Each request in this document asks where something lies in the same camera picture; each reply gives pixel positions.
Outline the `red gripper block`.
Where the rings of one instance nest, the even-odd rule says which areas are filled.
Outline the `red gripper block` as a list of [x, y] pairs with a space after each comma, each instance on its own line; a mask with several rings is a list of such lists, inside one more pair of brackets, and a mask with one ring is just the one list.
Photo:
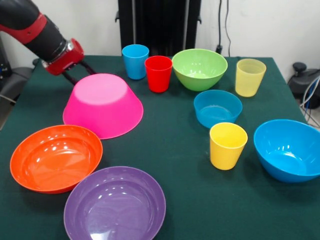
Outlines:
[[83, 66], [90, 75], [94, 75], [97, 72], [93, 70], [88, 63], [84, 60], [84, 50], [80, 43], [71, 38], [66, 42], [66, 47], [62, 53], [52, 62], [41, 61], [42, 66], [52, 75], [58, 76], [62, 74], [71, 84], [76, 85], [78, 80], [70, 76], [66, 70], [74, 64], [80, 64]]

